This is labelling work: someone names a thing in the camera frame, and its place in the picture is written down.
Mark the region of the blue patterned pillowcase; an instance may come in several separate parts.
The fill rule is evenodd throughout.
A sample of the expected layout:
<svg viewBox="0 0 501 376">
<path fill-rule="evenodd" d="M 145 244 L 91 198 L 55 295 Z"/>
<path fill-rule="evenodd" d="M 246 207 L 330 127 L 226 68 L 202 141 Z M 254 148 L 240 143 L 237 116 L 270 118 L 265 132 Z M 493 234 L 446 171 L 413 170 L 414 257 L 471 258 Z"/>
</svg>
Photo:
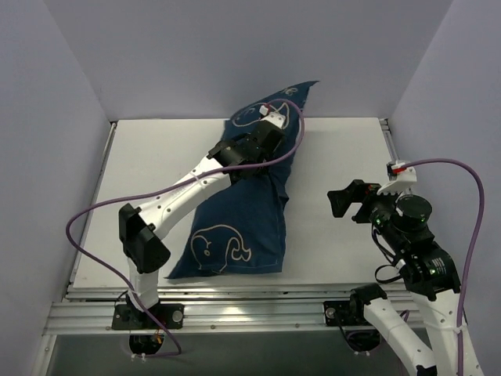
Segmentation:
<svg viewBox="0 0 501 376">
<path fill-rule="evenodd" d="M 274 156 L 288 154 L 300 131 L 297 113 L 304 109 L 314 84 L 288 86 L 241 108 L 225 122 L 222 139 L 252 132 L 261 106 L 268 104 L 285 117 L 285 140 Z M 168 279 L 281 272 L 287 234 L 284 209 L 289 200 L 286 183 L 293 161 L 290 154 L 266 173 L 244 179 L 199 205 L 185 249 Z"/>
</svg>

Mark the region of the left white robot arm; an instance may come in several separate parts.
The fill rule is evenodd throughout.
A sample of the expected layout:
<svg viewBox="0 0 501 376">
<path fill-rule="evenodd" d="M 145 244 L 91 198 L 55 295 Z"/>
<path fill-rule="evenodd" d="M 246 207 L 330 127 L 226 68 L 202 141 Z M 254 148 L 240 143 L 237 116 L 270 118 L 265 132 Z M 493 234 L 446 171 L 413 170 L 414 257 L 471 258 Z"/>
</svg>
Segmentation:
<svg viewBox="0 0 501 376">
<path fill-rule="evenodd" d="M 133 207 L 125 204 L 118 212 L 119 240 L 128 260 L 130 320 L 140 328 L 152 327 L 158 318 L 157 291 L 159 270 L 171 257 L 163 239 L 171 229 L 198 205 L 241 179 L 258 174 L 260 168 L 205 172 L 229 166 L 260 164 L 269 161 L 285 138 L 283 115 L 270 114 L 249 132 L 221 140 L 207 156 L 180 179 L 180 185 Z"/>
</svg>

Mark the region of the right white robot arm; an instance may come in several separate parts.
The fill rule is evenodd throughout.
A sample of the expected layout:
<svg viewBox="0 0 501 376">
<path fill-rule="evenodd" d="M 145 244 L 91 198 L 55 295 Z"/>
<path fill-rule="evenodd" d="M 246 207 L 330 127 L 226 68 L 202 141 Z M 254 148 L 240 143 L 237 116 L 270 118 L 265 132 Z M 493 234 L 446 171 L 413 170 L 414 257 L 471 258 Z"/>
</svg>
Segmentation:
<svg viewBox="0 0 501 376">
<path fill-rule="evenodd" d="M 431 204 L 413 194 L 381 193 L 380 188 L 356 179 L 327 197 L 336 218 L 352 204 L 361 205 L 353 222 L 369 223 L 373 240 L 383 239 L 390 247 L 388 261 L 411 294 L 430 342 L 417 336 L 379 284 L 352 290 L 347 305 L 350 318 L 371 324 L 410 375 L 481 375 L 459 307 L 461 285 L 455 263 L 427 225 Z"/>
</svg>

